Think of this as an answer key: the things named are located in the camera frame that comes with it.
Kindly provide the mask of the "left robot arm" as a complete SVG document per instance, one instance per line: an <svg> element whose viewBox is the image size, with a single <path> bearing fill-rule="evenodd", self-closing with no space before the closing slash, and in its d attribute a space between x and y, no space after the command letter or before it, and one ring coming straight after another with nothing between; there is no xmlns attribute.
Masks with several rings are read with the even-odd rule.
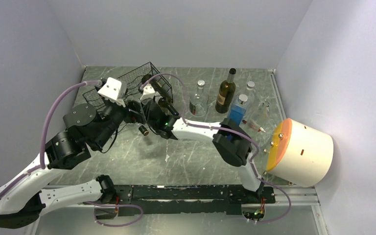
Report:
<svg viewBox="0 0 376 235"><path fill-rule="evenodd" d="M65 131L44 141L41 153L21 173L0 187L0 228L25 227L41 216L74 204L94 205L95 220L118 215L122 207L112 179L100 175L75 186L46 189L47 184L114 142L122 123L145 123L142 105L125 106L106 102L99 112L91 104L80 104L63 118Z"/></svg>

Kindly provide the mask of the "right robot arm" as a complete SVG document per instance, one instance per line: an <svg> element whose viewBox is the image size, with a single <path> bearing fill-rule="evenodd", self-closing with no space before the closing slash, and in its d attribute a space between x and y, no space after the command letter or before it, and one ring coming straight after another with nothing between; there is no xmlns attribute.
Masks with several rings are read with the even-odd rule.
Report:
<svg viewBox="0 0 376 235"><path fill-rule="evenodd" d="M153 99L141 105L147 124L160 137L211 142L223 161L237 170L245 198L255 203L263 197L263 178L252 163L251 138L233 120L207 123L167 115Z"/></svg>

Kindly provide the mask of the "square black-capped liquor bottle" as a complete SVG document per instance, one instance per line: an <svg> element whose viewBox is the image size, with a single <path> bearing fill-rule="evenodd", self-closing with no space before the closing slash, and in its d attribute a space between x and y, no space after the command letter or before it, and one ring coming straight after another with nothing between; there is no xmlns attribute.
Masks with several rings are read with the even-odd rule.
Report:
<svg viewBox="0 0 376 235"><path fill-rule="evenodd" d="M148 129L144 125L139 125L138 130L143 136L147 136L149 134Z"/></svg>

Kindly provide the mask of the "dark green labelled wine bottle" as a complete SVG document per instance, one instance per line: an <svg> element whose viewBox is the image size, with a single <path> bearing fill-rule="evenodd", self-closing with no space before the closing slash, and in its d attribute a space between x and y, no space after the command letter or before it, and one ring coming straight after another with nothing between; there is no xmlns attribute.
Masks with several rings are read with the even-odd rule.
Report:
<svg viewBox="0 0 376 235"><path fill-rule="evenodd" d="M173 95L171 85L163 76L157 76L152 79L149 84L159 94L159 98L155 101L164 109L164 112L173 116L179 116L178 111L173 107Z"/></svg>

